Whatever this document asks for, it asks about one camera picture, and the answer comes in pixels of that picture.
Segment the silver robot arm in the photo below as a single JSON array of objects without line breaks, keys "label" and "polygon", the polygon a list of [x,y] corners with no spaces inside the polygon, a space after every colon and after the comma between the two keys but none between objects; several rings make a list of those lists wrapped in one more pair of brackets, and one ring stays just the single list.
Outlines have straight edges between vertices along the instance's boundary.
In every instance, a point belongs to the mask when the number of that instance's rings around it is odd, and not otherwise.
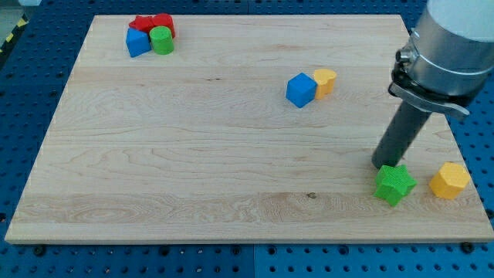
[{"label": "silver robot arm", "polygon": [[463,120],[493,69],[493,0],[429,0],[395,59],[391,94]]}]

